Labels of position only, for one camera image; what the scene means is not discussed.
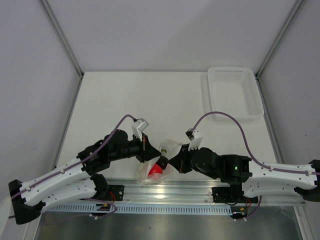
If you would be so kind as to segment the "red tomato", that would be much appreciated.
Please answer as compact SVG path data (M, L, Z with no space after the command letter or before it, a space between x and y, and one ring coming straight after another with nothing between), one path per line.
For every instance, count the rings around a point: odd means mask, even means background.
M163 169L160 165L158 165L157 163L155 163L150 171L148 172L148 176L152 176L154 174L163 174Z

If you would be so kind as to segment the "black round food item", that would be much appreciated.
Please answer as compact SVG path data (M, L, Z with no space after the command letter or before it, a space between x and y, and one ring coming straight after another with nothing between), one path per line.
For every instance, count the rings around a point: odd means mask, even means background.
M157 165L161 167L162 170L165 170L168 166L169 160L165 156L160 156Z

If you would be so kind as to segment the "clear zip top bag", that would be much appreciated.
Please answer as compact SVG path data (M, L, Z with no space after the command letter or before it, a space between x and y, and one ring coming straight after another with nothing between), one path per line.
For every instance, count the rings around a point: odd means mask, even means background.
M183 143L179 141L164 140L158 149L161 155L140 164L135 177L136 182L139 185L151 185L166 180L173 170L169 160L179 153L182 145Z

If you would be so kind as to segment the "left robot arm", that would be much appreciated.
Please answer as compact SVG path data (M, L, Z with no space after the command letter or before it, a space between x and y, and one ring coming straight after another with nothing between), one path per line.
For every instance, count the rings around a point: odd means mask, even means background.
M75 200L104 201L110 195L110 186L101 174L111 162L136 158L145 163L161 156L146 134L140 137L120 129L86 147L70 162L36 179L8 184L13 214L17 225L37 219L49 208Z

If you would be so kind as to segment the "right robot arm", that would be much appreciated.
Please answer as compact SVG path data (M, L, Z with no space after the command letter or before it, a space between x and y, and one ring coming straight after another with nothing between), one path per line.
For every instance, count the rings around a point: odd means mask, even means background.
M228 184L222 199L239 202L259 196L301 196L305 201L320 200L320 162L306 165L258 164L236 154L218 155L209 148L190 150L187 144L168 161L179 173L198 172Z

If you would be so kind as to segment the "white daikon radish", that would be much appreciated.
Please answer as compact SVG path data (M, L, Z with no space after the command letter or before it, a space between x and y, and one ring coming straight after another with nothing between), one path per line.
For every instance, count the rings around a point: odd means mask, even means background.
M161 156L164 156L168 159L168 150L162 147L160 149ZM157 163L159 157L156 157L148 162L141 163L140 167L136 174L136 182L140 185L151 185L160 183L168 178L171 173L171 168L169 164L167 165L166 169L163 170L163 174L154 174L148 175L149 171L151 170L152 166Z

